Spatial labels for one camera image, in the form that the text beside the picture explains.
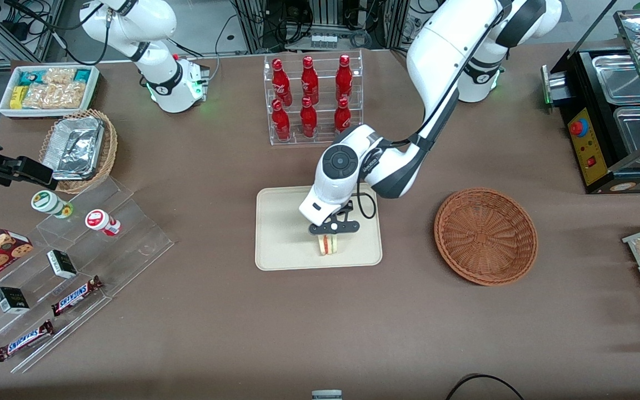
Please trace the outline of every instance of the wicker basket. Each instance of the wicker basket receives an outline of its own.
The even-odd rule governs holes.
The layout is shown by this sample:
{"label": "wicker basket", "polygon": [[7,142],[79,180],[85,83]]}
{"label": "wicker basket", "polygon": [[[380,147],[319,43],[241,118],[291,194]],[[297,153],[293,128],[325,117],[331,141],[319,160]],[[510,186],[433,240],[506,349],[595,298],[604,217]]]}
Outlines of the wicker basket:
{"label": "wicker basket", "polygon": [[528,213],[512,198],[482,187],[446,199],[434,220],[434,238],[456,273],[485,286],[522,278],[538,253]]}
{"label": "wicker basket", "polygon": [[[94,184],[103,182],[105,178],[110,175],[112,165],[115,163],[115,152],[117,151],[117,133],[115,132],[115,127],[112,126],[110,119],[108,119],[105,114],[100,111],[96,111],[95,109],[87,109],[83,112],[76,112],[75,114],[71,114],[70,116],[65,116],[64,119],[82,117],[96,117],[101,119],[105,123],[105,132],[103,134],[102,147],[100,149],[100,155],[98,157],[96,175],[94,175],[92,179],[86,181],[58,181],[58,187],[56,187],[56,190],[59,192],[78,194],[81,193],[84,189],[93,186]],[[39,162],[43,162],[43,156],[46,154],[46,150],[48,149],[48,142],[49,140],[51,140],[51,134],[53,134],[53,126],[48,130],[46,139],[43,140],[41,151],[38,152]]]}

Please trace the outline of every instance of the bottle cap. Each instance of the bottle cap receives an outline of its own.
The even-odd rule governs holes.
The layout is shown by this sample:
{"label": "bottle cap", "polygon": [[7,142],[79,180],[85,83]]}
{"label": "bottle cap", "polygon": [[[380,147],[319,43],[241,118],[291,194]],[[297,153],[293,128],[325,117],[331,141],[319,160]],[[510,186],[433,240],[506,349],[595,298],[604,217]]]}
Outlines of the bottle cap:
{"label": "bottle cap", "polygon": [[86,216],[86,226],[94,231],[99,231],[110,222],[110,215],[103,210],[93,210]]}
{"label": "bottle cap", "polygon": [[279,58],[274,58],[273,61],[271,61],[271,65],[274,71],[281,71],[283,69],[283,62],[280,61]]}

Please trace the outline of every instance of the red bottle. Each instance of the red bottle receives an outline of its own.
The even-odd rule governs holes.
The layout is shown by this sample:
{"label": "red bottle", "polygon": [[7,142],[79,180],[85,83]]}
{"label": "red bottle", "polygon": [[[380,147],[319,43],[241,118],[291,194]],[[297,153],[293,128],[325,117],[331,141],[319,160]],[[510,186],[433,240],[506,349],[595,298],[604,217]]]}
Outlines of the red bottle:
{"label": "red bottle", "polygon": [[303,121],[303,135],[312,139],[317,134],[318,114],[313,108],[313,102],[309,97],[303,98],[303,109],[300,110],[300,119]]}
{"label": "red bottle", "polygon": [[320,101],[320,88],[318,86],[318,73],[313,68],[313,58],[311,56],[303,57],[303,75],[300,76],[303,84],[303,96],[308,96],[313,104]]}
{"label": "red bottle", "polygon": [[352,70],[350,69],[350,56],[343,54],[340,56],[340,68],[335,75],[335,98],[340,101],[343,96],[352,96]]}
{"label": "red bottle", "polygon": [[288,119],[288,114],[283,109],[283,104],[279,99],[273,99],[271,106],[273,107],[271,119],[273,119],[273,126],[278,135],[278,140],[287,142],[290,140],[290,120]]}
{"label": "red bottle", "polygon": [[283,102],[283,106],[289,107],[293,104],[293,96],[290,94],[290,79],[288,74],[283,71],[283,63],[278,58],[271,63],[273,66],[273,91],[276,98]]}
{"label": "red bottle", "polygon": [[350,119],[352,113],[347,108],[347,98],[341,98],[337,102],[337,109],[335,110],[335,134],[340,134],[343,130],[350,127]]}

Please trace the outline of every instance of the metal frame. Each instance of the metal frame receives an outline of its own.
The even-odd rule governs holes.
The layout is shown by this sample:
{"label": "metal frame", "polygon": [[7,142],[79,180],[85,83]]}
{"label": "metal frame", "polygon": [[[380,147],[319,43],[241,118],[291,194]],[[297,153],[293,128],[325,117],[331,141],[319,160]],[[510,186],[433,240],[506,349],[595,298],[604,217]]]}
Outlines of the metal frame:
{"label": "metal frame", "polygon": [[[61,17],[64,0],[51,0],[51,23],[58,23]],[[0,24],[0,68],[8,68],[11,66],[11,60],[31,61],[35,63],[43,63],[46,61],[46,53],[48,46],[51,45],[53,36],[51,31],[46,30],[38,41],[34,51],[28,50],[23,43],[15,38],[8,30]]]}

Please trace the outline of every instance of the beige tray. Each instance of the beige tray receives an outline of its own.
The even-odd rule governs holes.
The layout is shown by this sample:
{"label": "beige tray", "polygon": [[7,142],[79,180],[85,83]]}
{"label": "beige tray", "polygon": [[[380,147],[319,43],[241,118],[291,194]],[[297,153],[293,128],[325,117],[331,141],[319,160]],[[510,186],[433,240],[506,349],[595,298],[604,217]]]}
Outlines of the beige tray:
{"label": "beige tray", "polygon": [[[382,260],[379,212],[372,219],[364,218],[354,196],[355,210],[350,213],[350,218],[359,221],[360,230],[338,235],[337,253],[320,255],[317,237],[308,232],[310,223],[298,211],[309,190],[310,187],[276,187],[258,193],[256,266],[263,271],[276,271],[378,264]],[[376,194],[369,185],[361,184],[360,190],[376,200]],[[363,196],[362,202],[366,212],[371,213],[369,199]]]}

